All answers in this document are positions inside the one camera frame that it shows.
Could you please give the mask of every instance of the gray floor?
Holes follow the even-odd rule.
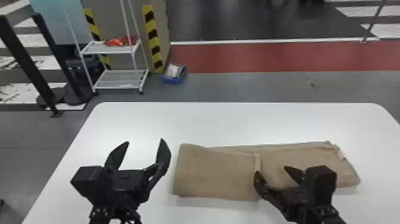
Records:
[[[0,112],[0,223],[21,223],[90,111],[105,101],[374,102],[400,120],[397,71],[189,75],[181,85],[151,76],[143,96],[104,92],[85,111]]]

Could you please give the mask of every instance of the warning tape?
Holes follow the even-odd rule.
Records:
[[[153,5],[143,5],[142,12],[145,18],[145,30],[149,38],[149,47],[154,69],[156,73],[162,73],[164,71],[163,57],[161,55],[160,40],[158,39]]]
[[[93,11],[90,8],[84,8],[83,13],[85,14],[86,21],[89,25],[90,33],[92,34],[93,40],[101,41],[100,31],[96,25]],[[110,58],[107,54],[101,54],[100,60],[104,63],[107,69],[111,69]]]

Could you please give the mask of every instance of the wire shelf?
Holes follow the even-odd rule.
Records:
[[[139,89],[149,70],[105,70],[95,84],[96,89]]]
[[[103,41],[90,41],[82,50],[81,54],[131,54],[138,50],[142,41],[137,40],[136,44],[130,46],[107,46]]]

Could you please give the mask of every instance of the red floor stripe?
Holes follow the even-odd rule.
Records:
[[[400,70],[400,41],[172,46],[191,73]]]

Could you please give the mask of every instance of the cloth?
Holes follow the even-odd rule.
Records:
[[[284,166],[305,170],[320,165],[337,173],[337,187],[361,182],[340,148],[330,142],[211,148],[182,144],[173,194],[254,201],[258,198],[253,187],[254,169],[259,168],[271,187],[282,190],[297,186]]]
[[[258,199],[253,175],[260,169],[255,154],[226,153],[183,144],[179,149],[173,194],[181,197]]]

